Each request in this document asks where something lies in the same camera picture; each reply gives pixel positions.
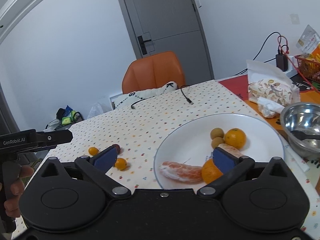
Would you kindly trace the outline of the person's left hand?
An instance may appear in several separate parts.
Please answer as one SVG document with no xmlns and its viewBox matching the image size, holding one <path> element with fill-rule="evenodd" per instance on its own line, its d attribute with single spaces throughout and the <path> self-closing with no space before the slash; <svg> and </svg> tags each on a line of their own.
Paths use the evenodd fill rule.
<svg viewBox="0 0 320 240">
<path fill-rule="evenodd" d="M 12 183 L 10 186 L 11 193 L 13 197 L 5 202 L 1 202 L 4 207 L 5 213 L 8 217 L 18 218 L 20 217 L 20 209 L 19 209 L 19 200 L 21 195 L 24 193 L 24 183 L 22 181 L 23 178 L 29 178 L 34 174 L 34 169 L 32 167 L 23 165 L 21 166 L 21 171 L 19 178 Z"/>
</svg>

